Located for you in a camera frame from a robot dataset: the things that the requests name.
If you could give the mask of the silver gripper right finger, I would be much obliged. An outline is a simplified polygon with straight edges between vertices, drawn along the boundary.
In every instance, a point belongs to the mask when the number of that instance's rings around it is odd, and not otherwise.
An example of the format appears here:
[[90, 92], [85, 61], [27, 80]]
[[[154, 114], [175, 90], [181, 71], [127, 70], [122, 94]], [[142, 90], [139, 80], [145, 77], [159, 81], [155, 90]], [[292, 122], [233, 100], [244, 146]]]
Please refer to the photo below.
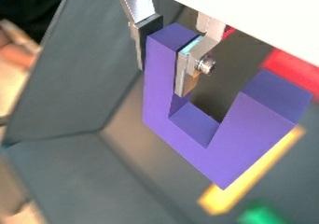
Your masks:
[[236, 28], [203, 13], [198, 13], [198, 35], [178, 55], [175, 94], [185, 97], [198, 85], [199, 75], [210, 76], [217, 69], [213, 50]]

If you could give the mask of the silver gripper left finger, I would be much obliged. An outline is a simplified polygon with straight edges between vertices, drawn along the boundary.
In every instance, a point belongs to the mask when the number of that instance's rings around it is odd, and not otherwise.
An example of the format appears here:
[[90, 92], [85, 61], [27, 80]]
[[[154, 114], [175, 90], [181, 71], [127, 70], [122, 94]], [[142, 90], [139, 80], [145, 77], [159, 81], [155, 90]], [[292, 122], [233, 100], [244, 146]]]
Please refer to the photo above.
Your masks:
[[153, 0], [121, 0], [129, 19], [131, 37], [137, 42], [139, 69], [145, 70], [147, 36], [163, 28], [163, 16], [157, 13]]

